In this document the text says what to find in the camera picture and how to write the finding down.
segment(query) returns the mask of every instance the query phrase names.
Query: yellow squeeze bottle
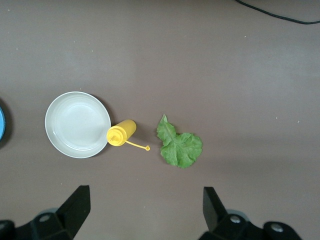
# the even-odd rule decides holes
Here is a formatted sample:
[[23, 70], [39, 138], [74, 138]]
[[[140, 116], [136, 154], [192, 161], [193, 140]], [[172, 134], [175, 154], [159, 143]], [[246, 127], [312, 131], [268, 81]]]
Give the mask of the yellow squeeze bottle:
[[118, 123], [115, 126], [112, 126], [106, 133], [106, 139], [108, 140], [108, 143], [110, 143], [112, 146], [118, 147], [127, 143], [135, 147], [149, 151], [150, 150], [149, 146], [141, 146], [128, 141], [128, 139], [132, 136], [132, 134], [135, 133], [136, 129], [137, 129], [136, 123], [131, 119], [127, 119]]

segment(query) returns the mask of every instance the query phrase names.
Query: green leaf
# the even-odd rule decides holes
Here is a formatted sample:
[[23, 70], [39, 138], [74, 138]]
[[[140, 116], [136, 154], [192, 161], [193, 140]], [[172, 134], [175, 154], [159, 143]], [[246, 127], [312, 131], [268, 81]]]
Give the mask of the green leaf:
[[203, 143], [200, 137], [186, 132], [178, 134], [166, 115], [160, 120], [156, 132], [163, 142], [161, 156], [170, 165], [183, 169], [190, 167], [202, 153]]

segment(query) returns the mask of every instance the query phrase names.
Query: white plate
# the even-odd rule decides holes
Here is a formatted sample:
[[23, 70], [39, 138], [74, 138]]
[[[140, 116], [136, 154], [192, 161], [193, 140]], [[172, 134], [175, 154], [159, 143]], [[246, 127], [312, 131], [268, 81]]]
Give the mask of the white plate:
[[89, 158], [108, 143], [109, 114], [90, 94], [72, 91], [58, 96], [46, 111], [44, 121], [50, 142], [67, 156]]

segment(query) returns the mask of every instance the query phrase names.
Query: lettuce leaf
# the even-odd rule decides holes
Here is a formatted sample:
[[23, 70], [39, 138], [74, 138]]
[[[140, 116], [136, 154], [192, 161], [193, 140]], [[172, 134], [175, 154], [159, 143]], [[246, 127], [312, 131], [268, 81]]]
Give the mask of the lettuce leaf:
[[179, 168], [190, 167], [202, 153], [203, 143], [193, 133], [178, 134], [164, 114], [156, 129], [158, 138], [163, 142], [161, 156], [166, 162]]

